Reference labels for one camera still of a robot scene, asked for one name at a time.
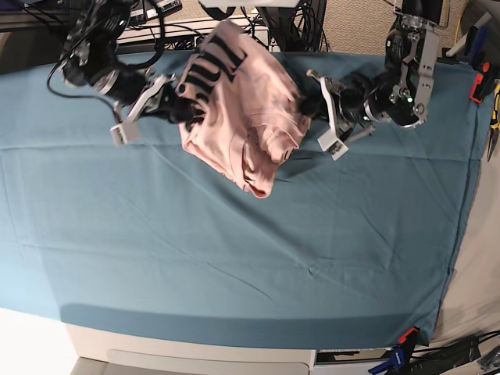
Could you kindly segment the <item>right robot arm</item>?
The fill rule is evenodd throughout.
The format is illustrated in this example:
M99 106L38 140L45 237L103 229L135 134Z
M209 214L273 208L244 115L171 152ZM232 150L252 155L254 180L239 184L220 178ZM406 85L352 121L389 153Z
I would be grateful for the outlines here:
M154 55L145 62L127 64L117 57L117 41L128 27L132 1L89 1L68 32L57 65L48 75L47 89L61 98L91 99L106 105L116 124L135 124L152 116L171 123L193 123L195 104L182 98L173 86L176 77L154 73L165 52L166 25L159 17L155 26ZM93 95L69 95L51 86L56 71L74 87L90 87Z

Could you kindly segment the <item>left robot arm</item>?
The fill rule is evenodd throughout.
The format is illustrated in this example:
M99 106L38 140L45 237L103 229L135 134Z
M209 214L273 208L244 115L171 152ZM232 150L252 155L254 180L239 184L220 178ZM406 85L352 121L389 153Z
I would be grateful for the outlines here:
M307 71L324 100L316 115L329 123L318 140L324 151L372 134L378 123L412 128L427 121L438 60L437 30L447 27L441 14L448 10L447 1L396 2L384 70L373 78L353 71L335 80Z

